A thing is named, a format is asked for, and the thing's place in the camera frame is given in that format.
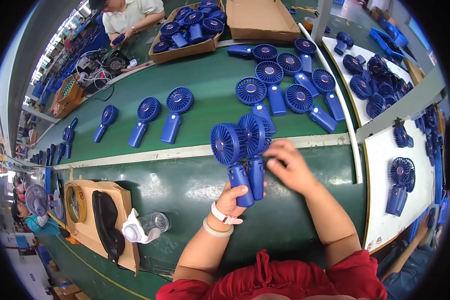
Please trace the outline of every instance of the white plastic rail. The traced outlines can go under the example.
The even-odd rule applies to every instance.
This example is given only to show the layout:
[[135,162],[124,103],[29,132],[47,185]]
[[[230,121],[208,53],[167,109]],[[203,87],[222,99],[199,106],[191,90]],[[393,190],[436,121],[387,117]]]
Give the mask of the white plastic rail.
[[[307,32],[307,30],[305,29],[305,27],[303,27],[301,23],[298,23],[298,27],[300,27],[300,30],[303,32],[306,38],[315,44],[310,34]],[[333,74],[332,69],[330,69],[330,66],[325,60],[324,55],[320,51],[320,48],[318,48],[317,44],[315,45],[317,46],[318,58],[320,58],[321,63],[325,67],[325,70],[330,72],[330,74]],[[345,115],[346,127],[348,129],[348,135],[350,136],[350,144],[352,146],[353,160],[355,163],[356,183],[361,184],[363,183],[363,174],[362,174],[362,163],[360,161],[359,145],[357,144],[357,137],[355,136],[355,130],[353,129],[352,118],[350,117],[350,113],[348,112],[347,103],[345,102],[344,96],[338,84],[335,86],[335,93],[338,97],[338,101],[340,102],[340,106],[342,106],[342,111],[343,114]]]

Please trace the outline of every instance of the pink watch strap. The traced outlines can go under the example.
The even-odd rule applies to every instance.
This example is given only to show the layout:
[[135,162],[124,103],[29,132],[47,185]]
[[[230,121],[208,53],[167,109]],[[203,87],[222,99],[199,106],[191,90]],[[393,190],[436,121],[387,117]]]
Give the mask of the pink watch strap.
[[217,201],[213,201],[213,203],[211,204],[211,213],[215,216],[215,218],[219,219],[224,224],[241,224],[241,223],[243,223],[242,219],[237,219],[237,218],[234,218],[234,217],[231,217],[229,215],[225,215],[225,214],[219,212],[217,209],[216,203],[217,203]]

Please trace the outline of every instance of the woman's hand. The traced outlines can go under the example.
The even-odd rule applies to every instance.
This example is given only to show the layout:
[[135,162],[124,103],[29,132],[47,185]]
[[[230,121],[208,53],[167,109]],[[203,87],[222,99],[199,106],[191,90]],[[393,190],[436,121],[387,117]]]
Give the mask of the woman's hand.
[[268,169],[284,185],[304,196],[316,182],[307,163],[290,140],[279,139],[272,142],[263,156],[273,157],[267,162]]

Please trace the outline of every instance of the cardboard box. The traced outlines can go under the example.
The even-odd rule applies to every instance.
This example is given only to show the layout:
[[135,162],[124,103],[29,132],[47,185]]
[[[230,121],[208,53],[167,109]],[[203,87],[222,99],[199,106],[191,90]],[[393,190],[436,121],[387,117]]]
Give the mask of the cardboard box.
[[[224,5],[222,3],[222,0],[218,0],[216,1],[218,2],[218,6],[220,7],[220,9],[222,11],[225,11],[224,9]],[[196,5],[200,4],[200,2],[198,3],[194,3],[194,4],[189,4],[189,5],[185,5],[190,7],[191,9],[195,9]],[[177,12],[179,11],[179,9],[181,9],[182,7],[178,7],[176,9],[174,9],[172,11],[172,13],[168,16],[167,18],[167,23],[171,22],[175,19],[175,16],[177,15]],[[190,55],[194,55],[194,54],[199,54],[199,53],[206,53],[206,52],[213,52],[217,49],[217,43],[218,43],[218,39],[220,39],[220,36],[222,35],[222,33],[217,34],[214,38],[209,39],[207,41],[198,43],[196,45],[189,45],[183,48],[179,48],[179,49],[174,49],[174,50],[168,50],[162,53],[154,53],[153,47],[154,45],[156,45],[157,43],[160,42],[160,36],[161,33],[159,32],[157,34],[157,36],[155,37],[155,39],[153,40],[153,43],[151,44],[150,50],[148,50],[148,55],[150,56],[151,60],[154,63],[165,63],[180,57],[186,57],[186,56],[190,56]]]
[[227,25],[233,39],[293,42],[300,29],[280,0],[228,0]]

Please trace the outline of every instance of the red top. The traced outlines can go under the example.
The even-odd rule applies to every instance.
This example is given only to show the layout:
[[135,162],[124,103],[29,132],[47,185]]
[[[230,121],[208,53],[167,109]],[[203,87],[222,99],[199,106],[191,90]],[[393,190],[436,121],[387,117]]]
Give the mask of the red top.
[[300,300],[315,295],[348,295],[385,299],[377,278],[377,260],[368,251],[355,251],[326,273],[311,262],[269,261],[266,250],[257,253],[257,264],[237,269],[209,286],[200,280],[180,279],[166,284],[157,300],[250,300],[272,293]]

